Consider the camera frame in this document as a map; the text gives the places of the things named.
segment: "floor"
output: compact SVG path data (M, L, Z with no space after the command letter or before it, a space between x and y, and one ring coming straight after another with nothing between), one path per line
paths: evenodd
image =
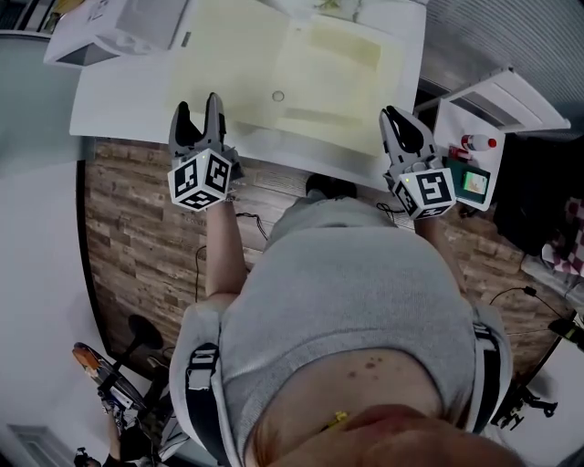
M269 233L298 196L304 194L307 172L259 161L244 161L246 177L235 192L238 213L259 214ZM197 288L195 253L205 244L204 214L171 204L166 147L150 143L100 140L96 159L86 165L86 226L89 261L99 313L112 349L121 352L131 341L126 324L134 313L150 319L162 332L163 354L169 357L179 333L183 310L193 303ZM360 187L360 198L398 208L388 193ZM452 209L442 218L467 284L474 295L489 302L511 287L531 285L559 313L567 304L551 289L520 270L523 254L496 233L492 213L460 219ZM412 222L396 216L396 223ZM265 245L254 219L239 218L245 259L251 267ZM204 250L200 254L199 297L204 297ZM547 325L556 316L521 291L497 298L515 356L515 371L527 374L548 351L555 336ZM139 349L136 365L148 370Z

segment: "white desk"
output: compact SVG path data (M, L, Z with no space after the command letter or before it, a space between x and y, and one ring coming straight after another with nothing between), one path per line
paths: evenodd
M452 102L441 100L438 108L438 116L436 117L436 125L434 127L434 140L440 148L440 153L447 153L451 144L461 147L461 138L463 135L469 134L484 134L496 139L496 148L494 149L469 151L473 156L473 159L469 163L491 173L485 201L479 203L458 198L458 201L464 204L473 206L481 211L486 211L491 205L491 199L495 191L496 178L499 174L501 158L503 157L505 133L502 133L483 119L479 119L469 111L454 105Z
M196 0L187 5L171 51L147 57L120 57L84 69L79 79L71 117L72 135L120 138L167 143L172 112L166 97L174 68L173 50L179 46L190 24ZM271 5L290 4L270 0ZM410 1L385 1L361 8L358 22L391 34L404 43L404 67L392 104L412 111L420 66L426 9ZM193 117L196 125L202 125ZM239 154L297 169L323 173L361 185L387 191L382 174L389 159L359 155L319 140L279 130L266 130L228 121L225 142Z

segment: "forearm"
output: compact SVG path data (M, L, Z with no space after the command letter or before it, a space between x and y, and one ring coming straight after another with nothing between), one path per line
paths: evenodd
M231 202L221 202L207 211L206 264L207 297L241 292L247 271L244 247Z
M113 414L108 413L109 455L116 461L120 460L120 432Z
M454 256L453 249L448 244L448 240L444 236L443 228L441 227L438 219L430 218L423 219L420 221L415 221L414 223L415 231L422 238L426 239L432 246L438 250L443 260L446 262L451 272L453 273L454 279L458 284L458 288L461 294L466 294L466 284L464 282L463 272L460 269L460 265Z

